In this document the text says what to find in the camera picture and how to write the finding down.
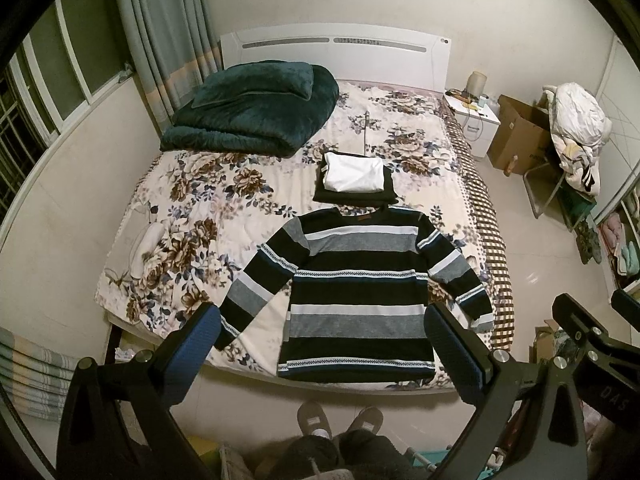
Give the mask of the black grey striped sweater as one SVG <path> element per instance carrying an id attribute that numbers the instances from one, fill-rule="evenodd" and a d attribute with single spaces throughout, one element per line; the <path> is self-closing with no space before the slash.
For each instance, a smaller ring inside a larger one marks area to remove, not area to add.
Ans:
<path id="1" fill-rule="evenodd" d="M 425 333 L 436 283 L 473 330 L 494 312 L 460 248 L 427 215 L 385 207 L 347 217 L 336 208 L 288 220 L 261 244 L 219 311 L 224 350 L 284 287 L 291 289 L 277 375 L 296 382 L 408 382 L 435 375 Z"/>

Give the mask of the striped folded cloth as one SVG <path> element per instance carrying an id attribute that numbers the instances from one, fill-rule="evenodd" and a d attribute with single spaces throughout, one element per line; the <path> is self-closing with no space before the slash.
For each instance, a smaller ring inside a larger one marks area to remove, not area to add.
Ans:
<path id="1" fill-rule="evenodd" d="M 78 359 L 2 328 L 1 385 L 20 414 L 59 422 Z"/>

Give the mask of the brown checkered mattress side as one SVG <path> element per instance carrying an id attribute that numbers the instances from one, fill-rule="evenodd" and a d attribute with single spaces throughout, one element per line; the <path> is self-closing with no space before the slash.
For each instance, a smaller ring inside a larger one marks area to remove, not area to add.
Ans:
<path id="1" fill-rule="evenodd" d="M 444 98 L 440 99 L 439 116 L 445 124 L 446 133 L 457 155 L 458 174 L 462 177 L 463 187 L 468 193 L 471 217 L 480 237 L 480 247 L 484 249 L 489 296 L 495 310 L 494 328 L 490 335 L 491 347 L 511 350 L 515 330 L 514 298 L 506 262 L 506 243 L 499 229 L 495 207 L 488 186 L 478 172 L 476 160 L 462 133 L 462 127 L 454 118 L 454 112 L 450 110 Z"/>

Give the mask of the folding chair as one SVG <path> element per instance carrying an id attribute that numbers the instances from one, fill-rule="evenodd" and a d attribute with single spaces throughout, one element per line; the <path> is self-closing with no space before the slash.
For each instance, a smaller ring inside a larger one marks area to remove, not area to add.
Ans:
<path id="1" fill-rule="evenodd" d="M 566 180 L 566 173 L 551 162 L 530 168 L 523 174 L 525 191 L 535 219 L 545 214 L 561 218 L 570 232 L 586 221 L 596 200 L 578 192 Z"/>

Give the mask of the right grey slipper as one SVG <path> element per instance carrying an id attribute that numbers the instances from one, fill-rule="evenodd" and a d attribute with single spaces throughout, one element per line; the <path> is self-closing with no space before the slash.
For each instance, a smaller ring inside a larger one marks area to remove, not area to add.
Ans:
<path id="1" fill-rule="evenodd" d="M 363 408 L 349 425 L 347 431 L 366 430 L 378 434 L 384 422 L 383 413 L 374 406 Z"/>

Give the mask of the grey slipper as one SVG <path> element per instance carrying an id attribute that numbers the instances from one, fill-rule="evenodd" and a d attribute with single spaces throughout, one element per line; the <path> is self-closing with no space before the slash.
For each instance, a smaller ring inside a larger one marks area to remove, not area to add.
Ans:
<path id="1" fill-rule="evenodd" d="M 332 430 L 322 406 L 314 401 L 303 403 L 297 410 L 300 432 L 305 436 L 332 439 Z"/>
<path id="2" fill-rule="evenodd" d="M 378 434 L 384 422 L 383 413 L 374 406 L 363 408 L 349 425 L 347 431 L 366 430 Z"/>

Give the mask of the left grey slipper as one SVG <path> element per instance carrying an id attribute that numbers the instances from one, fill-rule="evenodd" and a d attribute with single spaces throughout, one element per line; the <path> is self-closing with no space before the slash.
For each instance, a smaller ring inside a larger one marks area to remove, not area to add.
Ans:
<path id="1" fill-rule="evenodd" d="M 305 436 L 332 439 L 332 430 L 322 406 L 314 401 L 303 403 L 297 410 L 300 432 Z"/>

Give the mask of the floral bed sheet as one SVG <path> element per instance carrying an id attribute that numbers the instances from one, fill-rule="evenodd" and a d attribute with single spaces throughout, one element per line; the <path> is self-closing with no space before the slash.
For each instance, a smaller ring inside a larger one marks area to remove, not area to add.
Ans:
<path id="1" fill-rule="evenodd" d="M 161 154 L 138 184 L 96 284 L 96 302 L 108 313 L 159 337 L 178 330 L 209 302 L 220 308 L 257 249 L 294 217 L 336 208 L 347 217 L 385 207 L 423 212 L 460 248 L 486 287 L 484 249 L 471 217 L 459 161 L 439 116 L 440 97 L 342 81 L 326 124 L 289 158 L 244 153 L 173 151 Z M 326 152 L 378 157 L 392 172 L 398 202 L 358 207 L 314 201 Z M 440 301 L 467 328 L 454 300 L 436 283 Z M 284 382 L 277 375 L 291 289 L 284 286 L 246 330 L 209 362 Z M 489 296 L 492 312 L 495 310 Z M 491 331 L 474 330 L 484 342 Z M 340 382 L 345 388 L 446 384 L 434 352 L 435 375 L 408 382 Z"/>

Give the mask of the white bedside table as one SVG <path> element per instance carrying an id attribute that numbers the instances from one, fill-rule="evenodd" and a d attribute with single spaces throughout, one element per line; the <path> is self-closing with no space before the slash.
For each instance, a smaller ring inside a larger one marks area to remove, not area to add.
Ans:
<path id="1" fill-rule="evenodd" d="M 476 103 L 464 102 L 451 92 L 445 94 L 445 100 L 470 144 L 472 155 L 484 158 L 500 127 L 499 118 L 487 104 L 479 108 Z"/>

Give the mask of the beige table lamp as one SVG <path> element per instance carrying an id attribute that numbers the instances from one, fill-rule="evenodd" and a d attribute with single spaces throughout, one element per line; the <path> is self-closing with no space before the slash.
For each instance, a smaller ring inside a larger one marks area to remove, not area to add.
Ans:
<path id="1" fill-rule="evenodd" d="M 465 85 L 466 93 L 473 98 L 479 98 L 484 93 L 486 81 L 487 76 L 484 73 L 473 70 Z"/>

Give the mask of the white folded shirt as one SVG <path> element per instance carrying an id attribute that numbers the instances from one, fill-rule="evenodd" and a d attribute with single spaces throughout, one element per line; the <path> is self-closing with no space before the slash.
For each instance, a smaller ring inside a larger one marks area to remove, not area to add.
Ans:
<path id="1" fill-rule="evenodd" d="M 327 152 L 323 185 L 337 193 L 376 193 L 384 190 L 384 162 L 376 157 Z"/>

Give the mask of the white bed headboard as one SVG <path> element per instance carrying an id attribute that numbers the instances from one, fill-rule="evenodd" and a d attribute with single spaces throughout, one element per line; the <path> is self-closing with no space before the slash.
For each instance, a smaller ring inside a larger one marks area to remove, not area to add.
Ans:
<path id="1" fill-rule="evenodd" d="M 367 24 L 300 23 L 256 27 L 220 37 L 224 67 L 263 60 L 307 62 L 339 80 L 444 92 L 451 40 Z"/>

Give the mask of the dark green folded blanket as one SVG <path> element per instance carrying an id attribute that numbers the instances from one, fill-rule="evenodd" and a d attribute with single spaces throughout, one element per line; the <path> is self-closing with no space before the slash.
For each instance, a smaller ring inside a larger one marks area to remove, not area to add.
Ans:
<path id="1" fill-rule="evenodd" d="M 321 65 L 235 65 L 209 76 L 178 110 L 160 149 L 291 157 L 326 124 L 339 95 Z"/>

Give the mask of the grey window curtain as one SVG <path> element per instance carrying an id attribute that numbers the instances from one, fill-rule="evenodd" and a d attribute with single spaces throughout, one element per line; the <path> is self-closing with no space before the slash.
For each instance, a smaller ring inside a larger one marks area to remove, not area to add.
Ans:
<path id="1" fill-rule="evenodd" d="M 206 0 L 116 0 L 151 115 L 160 130 L 221 70 Z"/>

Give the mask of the window with white frame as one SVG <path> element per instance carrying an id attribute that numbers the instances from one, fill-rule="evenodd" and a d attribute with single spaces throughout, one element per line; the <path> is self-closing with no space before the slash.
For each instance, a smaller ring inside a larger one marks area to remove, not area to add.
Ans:
<path id="1" fill-rule="evenodd" d="M 1 71 L 1 214 L 48 148 L 134 72 L 115 0 L 54 0 Z"/>

